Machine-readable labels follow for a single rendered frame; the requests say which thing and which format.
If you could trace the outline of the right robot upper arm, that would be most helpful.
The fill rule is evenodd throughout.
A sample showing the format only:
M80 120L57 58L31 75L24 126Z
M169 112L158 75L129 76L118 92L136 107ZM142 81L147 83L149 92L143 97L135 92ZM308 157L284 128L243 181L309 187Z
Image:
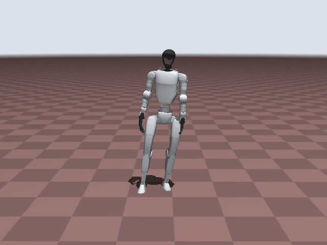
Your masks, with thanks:
M152 97L152 88L153 88L153 83L155 79L155 74L157 71L151 71L147 75L147 82L146 82L146 91L144 91L143 97L150 99Z

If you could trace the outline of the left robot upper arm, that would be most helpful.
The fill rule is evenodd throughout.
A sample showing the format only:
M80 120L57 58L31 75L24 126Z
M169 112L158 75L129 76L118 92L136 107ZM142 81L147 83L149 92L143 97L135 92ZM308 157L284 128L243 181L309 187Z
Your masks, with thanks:
M186 91L188 85L188 77L183 73L178 73L178 79L180 84L180 95L178 97L179 102L186 103Z

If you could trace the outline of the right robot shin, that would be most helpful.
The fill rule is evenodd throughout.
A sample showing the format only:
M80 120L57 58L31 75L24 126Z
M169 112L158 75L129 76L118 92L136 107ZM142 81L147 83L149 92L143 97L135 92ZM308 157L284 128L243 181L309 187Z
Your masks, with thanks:
M148 154L143 153L143 158L142 158L142 166L141 166L141 172L142 172L142 179L141 179L141 185L144 182L145 185L145 181L146 181L146 175L149 169L149 165L150 165L150 159Z

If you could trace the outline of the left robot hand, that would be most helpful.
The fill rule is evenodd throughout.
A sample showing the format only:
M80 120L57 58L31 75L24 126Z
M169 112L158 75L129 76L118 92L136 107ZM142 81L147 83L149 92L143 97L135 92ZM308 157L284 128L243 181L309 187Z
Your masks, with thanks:
M182 130L183 130L183 124L185 123L185 118L184 117L182 117L181 118L181 121L180 121L180 123L181 123L181 126L180 126L180 132L179 132L179 134L181 134L181 132L182 132Z

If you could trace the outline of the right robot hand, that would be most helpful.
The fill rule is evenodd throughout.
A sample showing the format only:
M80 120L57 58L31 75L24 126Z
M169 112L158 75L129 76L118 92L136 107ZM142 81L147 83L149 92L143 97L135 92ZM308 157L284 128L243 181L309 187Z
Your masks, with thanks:
M144 119L144 113L141 113L141 115L139 116L139 129L142 133L144 133L144 129L142 127L142 122L143 122L143 119Z

